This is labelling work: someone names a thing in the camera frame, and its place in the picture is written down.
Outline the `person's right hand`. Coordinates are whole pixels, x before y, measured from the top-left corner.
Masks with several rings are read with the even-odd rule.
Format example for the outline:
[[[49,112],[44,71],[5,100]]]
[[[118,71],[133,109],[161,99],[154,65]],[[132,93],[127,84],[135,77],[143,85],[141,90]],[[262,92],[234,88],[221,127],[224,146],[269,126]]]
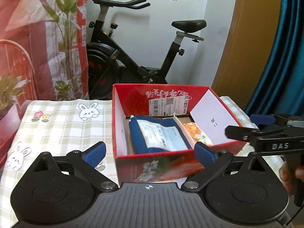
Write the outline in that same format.
[[[279,169],[279,176],[289,196],[294,196],[296,193],[298,180],[304,180],[304,168],[299,166],[295,171],[291,171],[287,162]]]

